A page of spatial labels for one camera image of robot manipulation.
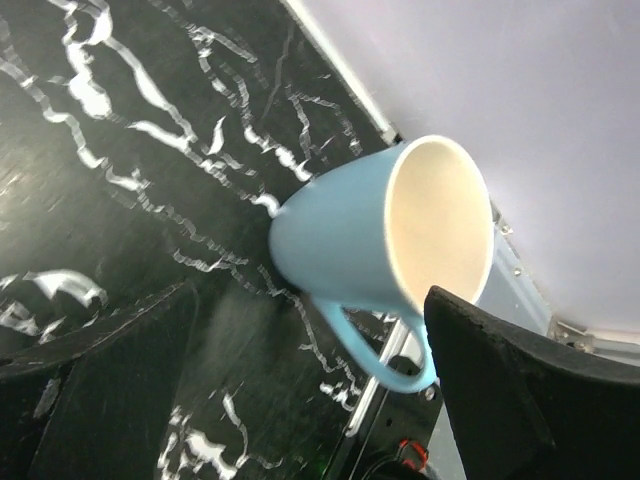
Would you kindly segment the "blue ceramic cup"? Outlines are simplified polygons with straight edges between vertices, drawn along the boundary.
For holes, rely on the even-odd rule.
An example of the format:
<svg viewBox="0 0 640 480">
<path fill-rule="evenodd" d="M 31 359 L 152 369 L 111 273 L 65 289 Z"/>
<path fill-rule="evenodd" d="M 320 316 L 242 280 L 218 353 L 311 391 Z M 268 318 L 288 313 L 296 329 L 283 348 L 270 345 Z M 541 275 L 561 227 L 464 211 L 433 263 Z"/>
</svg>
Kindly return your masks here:
<svg viewBox="0 0 640 480">
<path fill-rule="evenodd" d="M 425 298 L 438 286 L 478 301 L 493 263 L 494 223 L 470 154 L 427 135 L 311 181 L 282 205 L 268 242 L 277 270 L 309 295 L 357 364 L 392 391 L 416 393 L 436 380 Z M 347 318 L 350 309 L 398 316 L 421 351 L 420 371 L 389 368 Z"/>
</svg>

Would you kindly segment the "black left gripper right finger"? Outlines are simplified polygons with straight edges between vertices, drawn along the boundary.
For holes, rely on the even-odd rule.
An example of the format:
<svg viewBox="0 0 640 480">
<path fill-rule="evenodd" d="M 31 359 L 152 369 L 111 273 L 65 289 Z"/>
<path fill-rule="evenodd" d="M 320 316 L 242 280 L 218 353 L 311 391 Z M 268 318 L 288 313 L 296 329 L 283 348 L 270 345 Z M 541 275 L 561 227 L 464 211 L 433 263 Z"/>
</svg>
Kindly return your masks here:
<svg viewBox="0 0 640 480">
<path fill-rule="evenodd" d="M 564 346 L 437 286 L 424 314 L 467 478 L 638 478 L 638 367 Z"/>
</svg>

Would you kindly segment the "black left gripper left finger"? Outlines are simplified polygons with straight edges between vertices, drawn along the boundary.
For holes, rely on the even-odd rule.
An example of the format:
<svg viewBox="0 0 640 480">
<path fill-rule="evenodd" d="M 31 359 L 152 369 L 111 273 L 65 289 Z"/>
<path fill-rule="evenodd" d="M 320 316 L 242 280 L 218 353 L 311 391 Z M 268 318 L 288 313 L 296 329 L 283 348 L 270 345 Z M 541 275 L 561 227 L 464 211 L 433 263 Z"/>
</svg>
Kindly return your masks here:
<svg viewBox="0 0 640 480">
<path fill-rule="evenodd" d="M 179 283 L 3 353 L 2 478 L 153 478 L 198 310 Z"/>
</svg>

